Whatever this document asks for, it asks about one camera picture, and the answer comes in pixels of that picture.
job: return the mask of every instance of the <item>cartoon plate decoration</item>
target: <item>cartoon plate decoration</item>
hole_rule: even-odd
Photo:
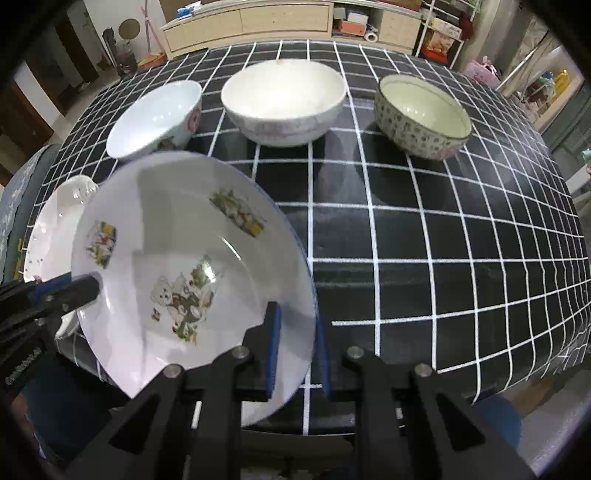
[[[237,197],[232,189],[219,189],[209,198],[215,208],[222,212],[240,230],[256,238],[265,229],[263,219],[253,213],[245,200]]]
[[[117,229],[106,222],[96,222],[88,233],[86,252],[102,268],[109,266],[117,243]]]
[[[211,259],[204,255],[190,276],[187,283],[183,273],[180,273],[170,284],[162,275],[152,289],[150,300],[170,315],[173,322],[171,330],[178,338],[197,345],[197,326],[207,319],[213,302],[213,287],[221,275],[214,273]],[[151,318],[159,322],[160,311],[153,308]]]

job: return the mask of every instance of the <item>wooden cabinet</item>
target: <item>wooden cabinet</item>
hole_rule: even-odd
[[[378,41],[412,49],[421,21],[396,12],[377,11],[373,18]]]
[[[240,10],[242,31],[325,31],[329,28],[328,5],[272,5]]]
[[[234,10],[206,17],[195,18],[165,31],[165,38],[171,52],[197,46],[218,38],[235,37],[242,34],[240,11]]]
[[[368,47],[412,53],[420,26],[420,13],[370,0],[345,0],[367,7],[370,23],[379,30],[378,43],[363,37],[333,34],[334,3],[326,0],[218,0],[202,5],[193,17],[162,27],[169,59],[200,48],[265,40],[336,40]]]

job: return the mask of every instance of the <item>box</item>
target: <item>box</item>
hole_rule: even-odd
[[[428,50],[447,57],[447,52],[453,45],[453,38],[438,31],[428,30],[423,43]]]
[[[369,16],[365,15],[362,11],[352,8],[347,9],[347,21],[365,26],[368,24],[368,20]]]
[[[451,38],[455,38],[456,40],[462,38],[462,29],[460,27],[456,27],[441,18],[433,17],[431,25],[435,30],[439,30],[441,33],[445,33],[445,35],[449,35]]]
[[[333,18],[335,20],[346,20],[347,19],[347,9],[345,7],[334,7],[333,8]]]
[[[335,20],[335,29],[341,33],[348,33],[349,35],[357,35],[359,37],[365,35],[365,25],[346,20]]]

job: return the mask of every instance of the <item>screw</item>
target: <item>screw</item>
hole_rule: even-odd
[[[232,349],[232,356],[238,360],[246,358],[251,351],[244,345],[236,345]]]
[[[177,378],[181,371],[183,371],[182,367],[179,364],[170,364],[164,369],[164,376],[167,378]]]
[[[421,378],[427,378],[431,376],[433,369],[427,364],[418,364],[414,368],[414,372]]]
[[[347,348],[347,356],[353,360],[358,360],[363,357],[363,349],[359,348],[357,345],[350,346]]]

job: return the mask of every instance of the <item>ceramic dish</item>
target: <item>ceramic dish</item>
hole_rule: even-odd
[[[107,153],[135,160],[155,150],[183,149],[201,120],[201,86],[192,80],[162,85],[131,105],[107,138]]]
[[[62,183],[49,197],[31,232],[23,269],[25,281],[38,278],[47,281],[70,271],[78,220],[95,193],[95,183],[86,175],[77,175]],[[66,313],[56,338],[71,335],[77,327],[76,312]]]
[[[324,135],[343,108],[345,82],[307,60],[270,60],[235,73],[222,103],[240,131],[272,147],[303,145]]]
[[[455,154],[470,138],[472,122],[448,94],[410,75],[388,75],[375,93],[375,121],[403,150],[431,160]]]
[[[314,343],[316,296],[285,216],[232,166],[188,152],[128,164],[85,210],[72,277],[93,274],[79,310],[100,364],[133,397],[170,363],[210,363],[282,308],[275,391],[242,406],[242,423],[280,408],[300,386]]]

